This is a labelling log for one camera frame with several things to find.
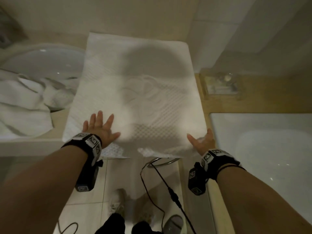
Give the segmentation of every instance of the countertop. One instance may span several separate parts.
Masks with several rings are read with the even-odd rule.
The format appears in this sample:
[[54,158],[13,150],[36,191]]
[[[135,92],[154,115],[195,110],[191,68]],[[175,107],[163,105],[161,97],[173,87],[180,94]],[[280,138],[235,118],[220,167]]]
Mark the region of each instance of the countertop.
[[[240,98],[232,95],[207,95],[204,75],[196,74],[198,91],[207,128],[211,128],[210,113],[311,113],[312,77],[310,74],[287,78],[240,76]],[[219,187],[208,181],[210,205],[218,233],[235,233]]]

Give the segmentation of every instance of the white bath mat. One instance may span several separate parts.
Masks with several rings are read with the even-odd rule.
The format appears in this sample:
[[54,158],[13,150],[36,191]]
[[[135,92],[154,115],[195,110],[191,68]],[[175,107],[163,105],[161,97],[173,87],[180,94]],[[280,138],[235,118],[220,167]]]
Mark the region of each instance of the white bath mat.
[[90,33],[63,141],[98,110],[121,132],[106,157],[192,156],[186,133],[202,137],[206,124],[187,44]]

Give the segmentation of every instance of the shoe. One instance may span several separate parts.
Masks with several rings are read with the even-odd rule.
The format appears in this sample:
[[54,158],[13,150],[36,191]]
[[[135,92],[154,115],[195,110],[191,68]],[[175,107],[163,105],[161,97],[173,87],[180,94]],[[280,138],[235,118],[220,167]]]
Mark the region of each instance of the shoe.
[[150,200],[148,200],[144,205],[143,208],[140,212],[138,221],[145,221],[147,222],[150,226],[153,225],[153,221],[154,221],[155,215],[153,212],[153,204]]
[[111,194],[109,215],[119,213],[124,218],[124,195],[123,190],[114,190]]

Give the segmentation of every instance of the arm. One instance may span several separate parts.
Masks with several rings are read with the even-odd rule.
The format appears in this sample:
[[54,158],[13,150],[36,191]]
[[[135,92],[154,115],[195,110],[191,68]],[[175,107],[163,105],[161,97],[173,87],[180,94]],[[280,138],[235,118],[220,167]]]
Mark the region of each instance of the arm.
[[[120,133],[110,131],[114,116],[103,125],[103,113],[84,122],[83,131],[98,135],[107,147]],[[1,187],[3,233],[52,233],[88,155],[76,146],[50,154]]]
[[[201,156],[216,147],[210,129],[202,142],[189,134],[188,139]],[[237,234],[312,233],[312,226],[300,214],[249,172],[227,167],[220,171],[217,183]]]

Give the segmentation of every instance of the black cable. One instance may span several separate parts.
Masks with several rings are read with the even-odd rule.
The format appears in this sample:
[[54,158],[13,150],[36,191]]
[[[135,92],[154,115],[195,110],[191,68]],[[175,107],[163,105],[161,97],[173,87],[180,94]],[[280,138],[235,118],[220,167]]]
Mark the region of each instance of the black cable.
[[[163,211],[161,208],[159,208],[159,207],[153,202],[153,200],[151,199],[151,197],[150,197],[150,195],[149,195],[149,193],[148,193],[148,191],[147,191],[147,188],[146,188],[146,185],[145,185],[145,183],[144,183],[144,181],[143,181],[143,178],[142,178],[142,171],[143,171],[143,169],[146,167],[147,164],[151,164],[151,165],[153,166],[153,168],[156,170],[156,172],[158,173],[158,175],[160,176],[160,178],[162,179],[162,181],[163,181],[163,182],[165,183],[165,185],[167,186],[172,201],[175,202],[176,205],[181,209],[181,211],[182,211],[183,215],[185,216],[187,222],[189,223],[189,225],[190,225],[190,227],[191,227],[193,233],[196,234],[196,232],[195,232],[195,230],[194,230],[194,228],[193,228],[193,225],[192,225],[191,221],[189,220],[188,216],[186,215],[186,213],[185,213],[184,210],[182,209],[182,205],[181,205],[181,203],[180,203],[180,201],[179,201],[179,197],[178,197],[177,194],[173,191],[173,189],[171,189],[171,188],[168,186],[167,182],[164,180],[164,178],[163,178],[162,175],[159,173],[159,171],[157,170],[157,168],[153,165],[153,162],[151,162],[151,163],[149,163],[149,162],[146,163],[146,164],[144,165],[144,167],[142,168],[141,172],[140,172],[141,180],[142,180],[142,182],[143,182],[144,188],[145,188],[145,190],[146,190],[146,193],[147,193],[147,195],[148,195],[150,201],[153,203],[154,206],[156,206],[159,210],[161,210],[161,211],[163,212],[163,219],[164,219],[164,217],[165,217],[165,211]],[[163,228],[162,228],[163,219],[162,219],[162,221],[161,221],[161,231],[162,231],[162,233],[163,233]]]
[[73,234],[75,234],[75,233],[77,232],[77,230],[78,230],[78,226],[79,226],[78,223],[73,222],[73,223],[69,224],[69,225],[64,229],[64,231],[61,231],[61,230],[60,230],[60,220],[57,220],[57,227],[58,227],[58,229],[59,229],[60,234],[63,234],[71,225],[74,225],[74,224],[76,224],[77,227],[76,227],[76,230],[75,230],[75,232],[74,232]]

